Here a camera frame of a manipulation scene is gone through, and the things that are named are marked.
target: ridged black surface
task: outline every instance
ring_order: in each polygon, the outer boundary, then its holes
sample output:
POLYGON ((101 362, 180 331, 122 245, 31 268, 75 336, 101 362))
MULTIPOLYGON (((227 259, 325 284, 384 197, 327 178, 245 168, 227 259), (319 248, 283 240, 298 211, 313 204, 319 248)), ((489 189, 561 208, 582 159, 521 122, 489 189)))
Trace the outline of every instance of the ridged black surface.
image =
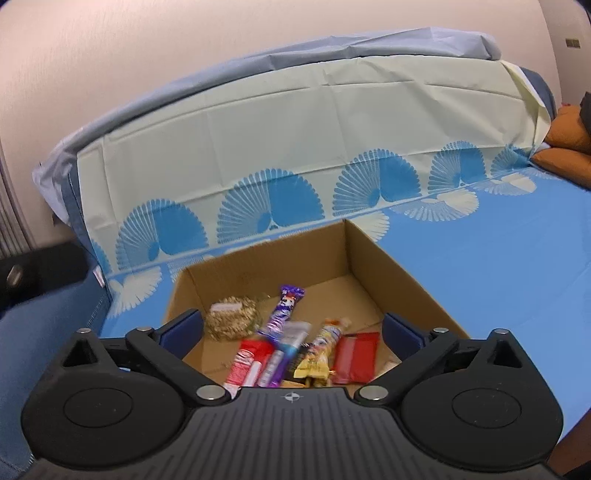
POLYGON ((71 471, 39 460, 27 480, 556 480, 542 465, 477 473, 418 450, 383 408, 361 407, 342 388, 243 389, 224 406, 197 410, 176 440, 111 471, 71 471), (291 393, 300 396, 289 400, 291 393))

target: cardboard flap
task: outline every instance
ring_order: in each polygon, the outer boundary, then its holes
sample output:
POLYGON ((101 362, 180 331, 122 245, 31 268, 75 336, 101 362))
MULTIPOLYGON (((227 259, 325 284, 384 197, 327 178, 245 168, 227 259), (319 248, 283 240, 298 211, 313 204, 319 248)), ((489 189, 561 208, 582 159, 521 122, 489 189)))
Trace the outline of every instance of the cardboard flap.
POLYGON ((197 286, 188 269, 181 271, 174 285, 173 295, 168 302, 165 321, 169 322, 189 309, 204 311, 203 303, 197 293, 197 286))
POLYGON ((206 309, 224 297, 274 297, 282 284, 306 287, 345 275, 348 270, 342 222, 189 267, 206 309))
POLYGON ((351 272, 382 312, 394 312, 423 330, 445 327, 468 338, 441 305, 371 238, 348 220, 345 228, 351 272))

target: pink wall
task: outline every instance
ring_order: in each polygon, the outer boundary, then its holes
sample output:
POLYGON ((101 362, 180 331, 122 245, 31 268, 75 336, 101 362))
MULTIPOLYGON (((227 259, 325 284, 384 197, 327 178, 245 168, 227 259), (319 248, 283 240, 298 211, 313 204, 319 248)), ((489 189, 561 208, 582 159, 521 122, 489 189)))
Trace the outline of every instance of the pink wall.
POLYGON ((31 170, 65 135, 197 69, 329 34, 440 26, 492 34, 557 101, 538 0, 17 0, 0 10, 0 141, 39 244, 63 237, 31 170))
POLYGON ((540 0, 554 47, 564 103, 578 105, 591 91, 591 23, 576 0, 540 0), (581 48, 566 46, 578 38, 581 48))

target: red wrapper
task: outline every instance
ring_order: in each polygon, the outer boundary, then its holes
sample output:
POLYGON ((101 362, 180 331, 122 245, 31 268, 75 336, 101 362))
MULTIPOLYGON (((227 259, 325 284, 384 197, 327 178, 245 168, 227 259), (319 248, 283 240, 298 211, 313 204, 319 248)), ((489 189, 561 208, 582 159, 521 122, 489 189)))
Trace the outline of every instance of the red wrapper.
POLYGON ((266 340, 256 340, 259 342, 259 346, 255 352, 255 358, 252 362, 251 369, 248 371, 248 375, 242 383, 243 387, 253 387, 256 381, 261 376, 261 373, 265 370, 267 361, 275 351, 275 347, 266 340))
POLYGON ((264 340, 243 340, 240 342, 240 348, 234 357, 230 373, 223 385, 230 392, 232 398, 236 397, 238 390, 244 385, 255 362, 256 353, 259 350, 262 353, 263 349, 264 351, 268 349, 268 342, 264 340))
POLYGON ((335 384, 368 383, 374 377, 379 333, 346 335, 336 348, 335 384))

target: pillow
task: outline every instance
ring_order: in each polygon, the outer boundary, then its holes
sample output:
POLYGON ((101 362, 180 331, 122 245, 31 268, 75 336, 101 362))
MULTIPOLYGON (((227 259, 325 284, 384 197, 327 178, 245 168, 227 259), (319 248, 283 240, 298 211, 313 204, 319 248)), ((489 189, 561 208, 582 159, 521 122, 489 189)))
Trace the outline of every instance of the pillow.
POLYGON ((591 189, 591 155, 566 148, 548 148, 536 153, 531 160, 545 170, 591 189))
POLYGON ((570 148, 591 155, 591 137, 580 117, 581 108, 576 105, 558 109, 558 116, 550 124, 546 142, 552 147, 570 148))

